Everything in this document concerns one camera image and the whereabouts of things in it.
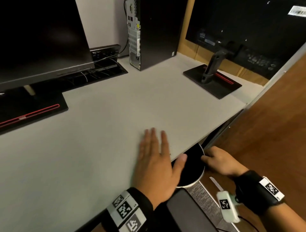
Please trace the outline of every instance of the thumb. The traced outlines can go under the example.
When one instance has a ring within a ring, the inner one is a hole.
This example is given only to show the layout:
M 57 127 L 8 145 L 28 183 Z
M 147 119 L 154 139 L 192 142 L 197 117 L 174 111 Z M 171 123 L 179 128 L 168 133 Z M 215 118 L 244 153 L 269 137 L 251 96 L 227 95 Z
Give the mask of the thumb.
M 210 159 L 211 159 L 211 157 L 209 157 L 209 156 L 206 156 L 206 155 L 202 155 L 202 156 L 201 156 L 201 160 L 202 160 L 204 163 L 206 163 L 206 164 L 208 164 L 208 162 L 209 162 Z
M 175 179 L 175 181 L 177 181 L 177 183 L 180 181 L 181 173 L 185 167 L 186 161 L 187 161 L 187 155 L 180 154 L 173 165 L 173 178 Z

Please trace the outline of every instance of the desk surface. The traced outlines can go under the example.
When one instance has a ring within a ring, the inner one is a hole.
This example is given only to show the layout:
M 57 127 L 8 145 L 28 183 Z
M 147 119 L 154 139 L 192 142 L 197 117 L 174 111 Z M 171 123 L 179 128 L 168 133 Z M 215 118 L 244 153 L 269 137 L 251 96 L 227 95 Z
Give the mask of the desk surface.
M 182 75 L 200 63 L 178 54 L 142 72 L 64 93 L 67 112 L 0 136 L 0 231 L 73 232 L 130 180 L 144 129 L 168 133 L 172 159 L 263 89 L 218 100 Z

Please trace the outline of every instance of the white wall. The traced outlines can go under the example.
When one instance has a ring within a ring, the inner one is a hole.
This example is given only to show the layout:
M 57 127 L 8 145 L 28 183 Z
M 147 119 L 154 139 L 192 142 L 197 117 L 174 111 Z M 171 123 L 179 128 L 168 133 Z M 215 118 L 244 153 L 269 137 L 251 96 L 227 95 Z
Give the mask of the white wall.
M 76 0 L 90 48 L 120 44 L 128 37 L 124 0 Z M 121 54 L 127 55 L 128 48 Z

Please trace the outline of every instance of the monitor stand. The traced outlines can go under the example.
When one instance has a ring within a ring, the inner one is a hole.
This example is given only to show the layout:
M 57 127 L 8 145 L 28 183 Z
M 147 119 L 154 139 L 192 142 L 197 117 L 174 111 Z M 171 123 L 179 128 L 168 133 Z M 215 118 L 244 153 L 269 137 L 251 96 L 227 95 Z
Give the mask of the monitor stand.
M 39 91 L 30 86 L 10 89 L 0 95 L 0 134 L 68 110 L 60 91 Z
M 222 99 L 242 86 L 217 71 L 227 54 L 226 50 L 220 50 L 212 56 L 208 66 L 200 65 L 183 74 L 211 95 Z

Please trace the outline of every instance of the black round object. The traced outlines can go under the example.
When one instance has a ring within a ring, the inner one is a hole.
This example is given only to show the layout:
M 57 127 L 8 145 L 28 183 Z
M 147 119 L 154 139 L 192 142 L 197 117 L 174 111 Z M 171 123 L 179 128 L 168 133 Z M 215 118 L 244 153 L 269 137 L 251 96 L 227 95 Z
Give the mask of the black round object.
M 188 151 L 184 152 L 187 155 L 185 168 L 182 171 L 181 179 L 178 187 L 188 186 L 196 182 L 204 172 L 205 164 L 201 160 L 204 155 L 203 149 L 200 144 L 195 144 Z

